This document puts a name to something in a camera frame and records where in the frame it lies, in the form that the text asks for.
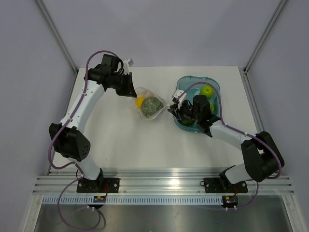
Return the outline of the green netted melon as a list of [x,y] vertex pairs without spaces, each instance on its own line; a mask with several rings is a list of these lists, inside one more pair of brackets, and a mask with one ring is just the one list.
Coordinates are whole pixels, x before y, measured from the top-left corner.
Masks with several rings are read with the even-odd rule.
[[141,112],[146,117],[151,117],[163,108],[163,103],[157,97],[147,97],[142,103]]

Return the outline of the clear dotted zip bag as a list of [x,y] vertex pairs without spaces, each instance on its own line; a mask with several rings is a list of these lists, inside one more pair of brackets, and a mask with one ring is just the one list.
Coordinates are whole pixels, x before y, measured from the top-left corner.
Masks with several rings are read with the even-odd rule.
[[168,109],[169,104],[167,101],[151,90],[137,87],[135,91],[137,97],[131,99],[130,108],[144,120],[154,120]]

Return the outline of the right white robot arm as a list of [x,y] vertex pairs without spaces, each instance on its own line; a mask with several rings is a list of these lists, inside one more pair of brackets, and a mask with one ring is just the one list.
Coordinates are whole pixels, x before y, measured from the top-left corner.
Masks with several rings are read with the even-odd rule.
[[233,165],[219,174],[219,186],[223,191],[231,191],[236,184],[247,180],[262,182],[275,179],[284,167],[283,157],[272,136],[262,131],[250,134],[233,128],[212,113],[210,102],[204,95],[186,99],[186,93],[176,90],[172,97],[173,105],[168,111],[179,121],[192,120],[201,133],[222,140],[242,153],[243,163]]

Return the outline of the yellow fruit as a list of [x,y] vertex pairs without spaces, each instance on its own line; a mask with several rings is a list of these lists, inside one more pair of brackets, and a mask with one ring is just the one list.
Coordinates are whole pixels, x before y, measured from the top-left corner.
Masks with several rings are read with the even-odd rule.
[[144,100],[145,100],[145,97],[137,97],[137,98],[135,99],[135,105],[136,105],[139,109],[141,109],[141,106],[142,106],[142,103],[143,103]]

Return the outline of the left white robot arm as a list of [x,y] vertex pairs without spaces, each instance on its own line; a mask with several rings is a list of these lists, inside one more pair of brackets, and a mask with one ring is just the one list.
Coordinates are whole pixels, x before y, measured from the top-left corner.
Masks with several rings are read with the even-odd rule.
[[52,123],[49,134],[52,139],[50,150],[75,165],[81,176],[77,178],[78,193],[117,193],[120,179],[105,177],[103,170],[90,157],[91,143],[84,136],[88,119],[107,89],[115,89],[119,96],[135,98],[130,67],[131,59],[120,59],[116,54],[102,51],[100,64],[86,67],[84,85],[65,117],[57,124]]

